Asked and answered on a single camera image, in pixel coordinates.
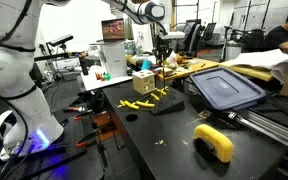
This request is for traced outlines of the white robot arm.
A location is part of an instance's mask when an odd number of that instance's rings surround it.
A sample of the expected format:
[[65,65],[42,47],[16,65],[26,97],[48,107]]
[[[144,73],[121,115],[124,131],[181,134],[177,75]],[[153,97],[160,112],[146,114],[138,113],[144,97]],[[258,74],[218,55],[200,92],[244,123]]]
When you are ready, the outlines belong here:
[[16,123],[3,135],[0,159],[46,150],[64,132],[30,77],[41,8],[71,0],[0,0],[0,99]]

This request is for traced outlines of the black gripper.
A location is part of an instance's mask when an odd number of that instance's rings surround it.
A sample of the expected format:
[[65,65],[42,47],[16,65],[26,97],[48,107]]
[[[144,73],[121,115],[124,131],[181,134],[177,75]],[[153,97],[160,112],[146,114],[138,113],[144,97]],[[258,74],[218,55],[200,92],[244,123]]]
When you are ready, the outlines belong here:
[[153,54],[157,61],[166,60],[172,53],[169,47],[170,41],[162,39],[159,35],[154,36]]

